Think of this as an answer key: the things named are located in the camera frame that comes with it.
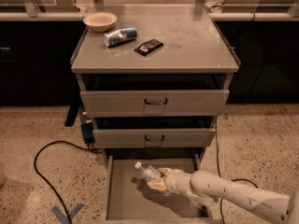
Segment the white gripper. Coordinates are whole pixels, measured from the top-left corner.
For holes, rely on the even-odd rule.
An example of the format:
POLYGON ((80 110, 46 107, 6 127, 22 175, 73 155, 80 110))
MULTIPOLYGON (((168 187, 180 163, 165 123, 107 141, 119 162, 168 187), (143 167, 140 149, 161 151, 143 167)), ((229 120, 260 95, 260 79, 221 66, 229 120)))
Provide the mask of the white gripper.
POLYGON ((147 184, 151 189, 158 190, 162 194, 171 192, 185 197, 192 195, 191 174, 171 168, 159 168, 158 171, 164 175, 164 180, 148 181, 147 184))

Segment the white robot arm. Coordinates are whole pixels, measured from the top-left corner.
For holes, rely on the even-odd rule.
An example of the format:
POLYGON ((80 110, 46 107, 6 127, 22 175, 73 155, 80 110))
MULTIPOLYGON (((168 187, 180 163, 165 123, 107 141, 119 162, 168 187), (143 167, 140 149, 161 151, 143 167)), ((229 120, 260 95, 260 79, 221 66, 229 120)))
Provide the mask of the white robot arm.
POLYGON ((151 189, 188 198, 195 206, 212 206, 224 199, 271 224, 299 224, 299 191, 291 196, 237 184, 206 171, 188 174, 179 169, 160 168, 151 189))

